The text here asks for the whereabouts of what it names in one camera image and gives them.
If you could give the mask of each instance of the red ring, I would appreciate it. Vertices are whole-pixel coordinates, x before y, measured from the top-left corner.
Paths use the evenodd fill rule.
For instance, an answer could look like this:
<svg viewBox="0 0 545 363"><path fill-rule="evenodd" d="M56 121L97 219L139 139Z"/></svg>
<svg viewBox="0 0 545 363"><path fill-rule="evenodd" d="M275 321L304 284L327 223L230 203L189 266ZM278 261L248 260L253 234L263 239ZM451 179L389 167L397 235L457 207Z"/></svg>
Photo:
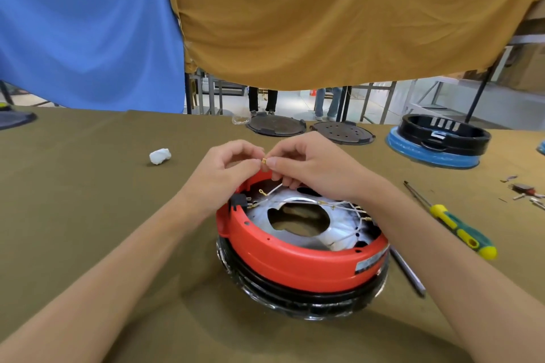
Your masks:
<svg viewBox="0 0 545 363"><path fill-rule="evenodd" d="M237 193L271 178L271 172L259 172L244 182ZM376 275L385 257L368 270L356 274L360 261L383 252L388 246L384 234L371 244L342 251L319 251L300 248L280 241L251 222L246 213L225 204L216 213L217 230L228 238L236 253L259 275L278 284L315 293L350 290Z"/></svg>

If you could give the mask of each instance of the screwdriver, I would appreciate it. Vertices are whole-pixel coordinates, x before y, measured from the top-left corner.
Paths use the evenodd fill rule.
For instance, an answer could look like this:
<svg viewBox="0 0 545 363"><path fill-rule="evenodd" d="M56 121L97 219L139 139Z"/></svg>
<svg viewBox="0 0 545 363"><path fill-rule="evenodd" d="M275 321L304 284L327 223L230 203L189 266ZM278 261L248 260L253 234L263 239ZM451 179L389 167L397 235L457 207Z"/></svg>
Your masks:
<svg viewBox="0 0 545 363"><path fill-rule="evenodd" d="M446 226L455 236L466 243L470 249L478 253L484 259L491 260L496 258L498 250L486 236L467 225L458 217L449 213L445 206L441 204L432 205L407 181L403 181L403 184L424 206L426 206L433 218Z"/></svg>

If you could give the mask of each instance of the yellow curtain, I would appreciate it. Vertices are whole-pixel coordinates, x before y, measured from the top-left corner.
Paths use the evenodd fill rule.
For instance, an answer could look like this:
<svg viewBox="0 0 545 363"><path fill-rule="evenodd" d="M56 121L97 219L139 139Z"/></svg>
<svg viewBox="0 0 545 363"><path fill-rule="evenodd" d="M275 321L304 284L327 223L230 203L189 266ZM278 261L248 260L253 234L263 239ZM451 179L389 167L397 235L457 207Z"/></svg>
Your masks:
<svg viewBox="0 0 545 363"><path fill-rule="evenodd" d="M533 0L171 0L186 68L303 90L481 69Z"/></svg>

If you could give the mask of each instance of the yellow screwdriver handle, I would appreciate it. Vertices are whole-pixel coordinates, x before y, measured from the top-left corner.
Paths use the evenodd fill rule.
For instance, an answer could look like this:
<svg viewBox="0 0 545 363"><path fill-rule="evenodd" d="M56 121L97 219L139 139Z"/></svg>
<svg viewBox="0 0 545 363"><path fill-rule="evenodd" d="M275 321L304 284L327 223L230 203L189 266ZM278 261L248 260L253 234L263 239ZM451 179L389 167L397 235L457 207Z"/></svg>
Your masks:
<svg viewBox="0 0 545 363"><path fill-rule="evenodd" d="M492 241L460 220L460 218L449 213L444 205L435 204L430 207L429 212L484 259L491 260L498 256L498 250Z"/></svg>

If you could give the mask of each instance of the blue fabric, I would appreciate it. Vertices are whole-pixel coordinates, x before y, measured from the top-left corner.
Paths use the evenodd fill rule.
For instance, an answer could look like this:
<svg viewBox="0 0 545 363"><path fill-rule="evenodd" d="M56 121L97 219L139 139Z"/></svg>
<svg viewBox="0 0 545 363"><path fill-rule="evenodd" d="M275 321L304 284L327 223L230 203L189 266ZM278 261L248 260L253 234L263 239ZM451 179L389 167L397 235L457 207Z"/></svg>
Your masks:
<svg viewBox="0 0 545 363"><path fill-rule="evenodd" d="M169 0L0 0L0 79L60 105L182 112Z"/></svg>

